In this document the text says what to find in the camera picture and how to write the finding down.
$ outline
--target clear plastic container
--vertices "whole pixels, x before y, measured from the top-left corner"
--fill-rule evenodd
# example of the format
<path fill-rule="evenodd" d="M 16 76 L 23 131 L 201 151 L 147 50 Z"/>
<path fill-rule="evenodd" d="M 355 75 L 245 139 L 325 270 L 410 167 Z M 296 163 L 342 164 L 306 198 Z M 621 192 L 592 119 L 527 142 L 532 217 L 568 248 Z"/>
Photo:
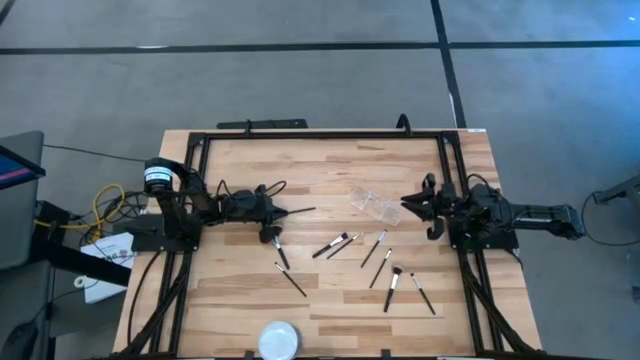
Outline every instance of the clear plastic container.
<path fill-rule="evenodd" d="M 351 205 L 386 224 L 396 226 L 400 222 L 400 209 L 391 200 L 383 198 L 362 186 L 354 185 L 349 194 Z"/>

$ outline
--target yellow cable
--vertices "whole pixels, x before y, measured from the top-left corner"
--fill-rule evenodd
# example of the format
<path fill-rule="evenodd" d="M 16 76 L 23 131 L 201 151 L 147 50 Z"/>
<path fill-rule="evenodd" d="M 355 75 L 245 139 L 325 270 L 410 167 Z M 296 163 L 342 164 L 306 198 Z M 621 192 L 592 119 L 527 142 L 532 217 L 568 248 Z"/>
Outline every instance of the yellow cable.
<path fill-rule="evenodd" d="M 100 218 L 100 211 L 98 211 L 98 200 L 100 200 L 100 197 L 107 192 L 110 189 L 118 189 L 120 190 L 120 202 L 118 202 L 118 206 L 116 206 L 116 208 L 114 210 L 112 210 L 109 214 L 107 214 L 107 216 L 105 216 L 104 218 Z M 60 226 L 63 229 L 70 229 L 70 230 L 80 230 L 80 229 L 90 229 L 94 226 L 98 227 L 98 231 L 93 235 L 93 240 L 96 240 L 98 238 L 100 238 L 100 236 L 102 235 L 102 223 L 105 222 L 106 220 L 109 220 L 113 215 L 117 214 L 118 211 L 120 211 L 120 209 L 122 208 L 122 206 L 124 205 L 124 201 L 125 201 L 125 194 L 124 194 L 124 189 L 122 188 L 122 186 L 118 185 L 118 184 L 111 184 L 111 185 L 107 185 L 105 187 L 102 188 L 102 190 L 98 191 L 98 193 L 96 194 L 96 196 L 93 198 L 93 215 L 96 217 L 96 222 L 92 223 L 92 224 L 82 224 L 82 225 L 62 225 Z M 34 220 L 33 221 L 36 225 L 39 226 L 44 226 L 44 227 L 51 227 L 51 224 L 49 223 L 45 223 L 39 220 Z"/>

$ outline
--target wooden table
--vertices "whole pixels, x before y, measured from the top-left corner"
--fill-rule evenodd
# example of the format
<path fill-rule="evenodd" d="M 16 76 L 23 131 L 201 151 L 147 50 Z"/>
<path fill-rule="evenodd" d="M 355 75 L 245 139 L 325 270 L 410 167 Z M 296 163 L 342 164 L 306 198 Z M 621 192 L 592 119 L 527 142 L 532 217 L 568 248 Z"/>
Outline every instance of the wooden table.
<path fill-rule="evenodd" d="M 167 131 L 160 156 L 184 161 L 188 135 L 186 130 Z M 460 130 L 460 140 L 467 172 L 479 173 L 499 186 L 487 134 Z M 452 151 L 448 154 L 455 170 Z M 274 197 L 276 205 L 290 210 L 318 208 L 282 222 L 281 242 L 291 264 L 289 273 L 308 298 L 275 268 L 273 263 L 280 258 L 272 245 L 258 241 L 258 225 L 205 228 L 191 267 L 180 356 L 257 352 L 262 328 L 274 320 L 299 329 L 300 356 L 379 356 L 381 349 L 390 349 L 394 356 L 473 354 L 458 260 L 448 236 L 427 240 L 425 230 L 430 223 L 422 223 L 404 209 L 398 226 L 387 226 L 348 202 L 355 183 L 398 200 L 418 191 L 427 172 L 442 181 L 434 140 L 216 140 L 208 161 L 205 180 L 211 193 L 221 179 L 231 191 L 286 180 L 286 189 Z M 389 228 L 385 241 L 361 269 L 360 263 L 385 227 Z M 311 258 L 344 231 L 365 235 L 331 260 Z M 374 288 L 368 289 L 389 247 L 393 248 L 390 261 Z M 486 257 L 497 306 L 523 339 L 539 348 L 519 264 L 500 250 L 486 251 Z M 126 346 L 133 293 L 150 258 L 151 254 L 143 254 L 135 260 L 114 351 Z M 405 274 L 389 312 L 384 313 L 391 264 L 402 265 Z M 156 305 L 163 266 L 164 254 L 142 286 L 133 334 Z M 432 301 L 435 316 L 416 291 L 411 272 Z M 490 348 L 486 315 L 478 306 L 485 347 Z M 168 346 L 171 320 L 172 310 L 165 317 L 161 350 Z"/>

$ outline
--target concrete floor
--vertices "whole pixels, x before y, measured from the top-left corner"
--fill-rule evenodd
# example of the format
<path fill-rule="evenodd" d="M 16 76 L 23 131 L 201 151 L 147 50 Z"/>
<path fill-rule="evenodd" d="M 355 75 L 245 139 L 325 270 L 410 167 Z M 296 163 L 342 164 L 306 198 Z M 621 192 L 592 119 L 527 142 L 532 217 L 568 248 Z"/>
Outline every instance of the concrete floor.
<path fill-rule="evenodd" d="M 636 1 L 441 0 L 450 41 L 640 39 Z M 17 0 L 0 47 L 436 41 L 426 0 Z M 640 49 L 457 50 L 469 127 L 487 128 L 514 202 L 579 207 L 640 172 Z M 453 127 L 438 50 L 0 56 L 3 134 L 152 157 L 170 128 L 306 118 L 312 127 Z M 104 184 L 141 186 L 140 166 L 47 149 L 40 199 L 86 211 Z M 624 202 L 588 212 L 603 241 L 637 238 Z M 640 247 L 519 233 L 544 348 L 636 359 Z M 106 355 L 114 318 L 61 337 L 58 359 Z"/>

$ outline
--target white paper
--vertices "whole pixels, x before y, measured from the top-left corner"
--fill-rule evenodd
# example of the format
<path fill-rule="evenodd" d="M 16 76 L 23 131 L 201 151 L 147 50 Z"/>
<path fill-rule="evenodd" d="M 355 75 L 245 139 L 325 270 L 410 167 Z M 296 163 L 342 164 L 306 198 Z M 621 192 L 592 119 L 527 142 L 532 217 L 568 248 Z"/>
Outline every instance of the white paper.
<path fill-rule="evenodd" d="M 133 267 L 133 252 L 131 251 L 132 242 L 133 235 L 129 233 L 122 233 L 97 240 L 95 245 L 85 245 L 80 249 L 80 251 L 83 254 L 99 257 L 101 259 L 104 259 L 106 255 L 114 263 L 131 269 Z M 96 280 L 90 277 L 87 277 L 84 282 L 86 286 L 84 289 L 84 301 L 87 304 L 96 303 L 127 289 L 126 286 L 115 285 L 105 281 L 98 281 L 97 284 L 93 285 L 95 282 Z"/>

